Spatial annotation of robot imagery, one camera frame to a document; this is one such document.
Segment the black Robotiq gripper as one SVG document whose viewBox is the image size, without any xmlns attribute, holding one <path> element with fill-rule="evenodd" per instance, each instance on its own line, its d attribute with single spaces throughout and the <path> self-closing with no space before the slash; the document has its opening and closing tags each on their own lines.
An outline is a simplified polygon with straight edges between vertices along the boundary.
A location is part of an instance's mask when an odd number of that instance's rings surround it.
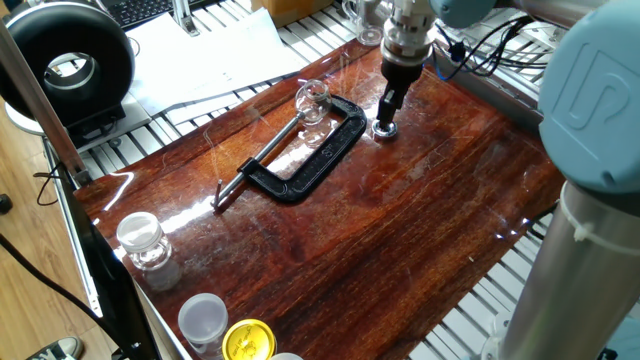
<svg viewBox="0 0 640 360">
<path fill-rule="evenodd" d="M 423 71 L 424 65 L 404 66 L 384 59 L 381 73 L 387 80 L 384 95 L 379 100 L 378 115 L 374 122 L 375 132 L 394 132 L 393 119 L 402 108 L 406 93 L 416 82 Z"/>
</svg>

